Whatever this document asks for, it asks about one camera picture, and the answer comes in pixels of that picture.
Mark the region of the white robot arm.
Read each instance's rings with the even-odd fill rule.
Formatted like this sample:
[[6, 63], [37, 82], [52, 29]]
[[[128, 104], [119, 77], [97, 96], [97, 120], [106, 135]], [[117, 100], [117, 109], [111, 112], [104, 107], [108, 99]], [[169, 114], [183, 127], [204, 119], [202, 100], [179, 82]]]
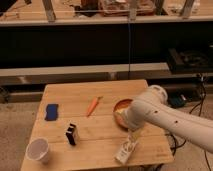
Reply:
[[167, 99], [168, 95], [163, 87], [147, 87], [122, 112], [127, 127], [136, 131], [145, 122], [149, 122], [213, 153], [213, 120], [168, 107]]

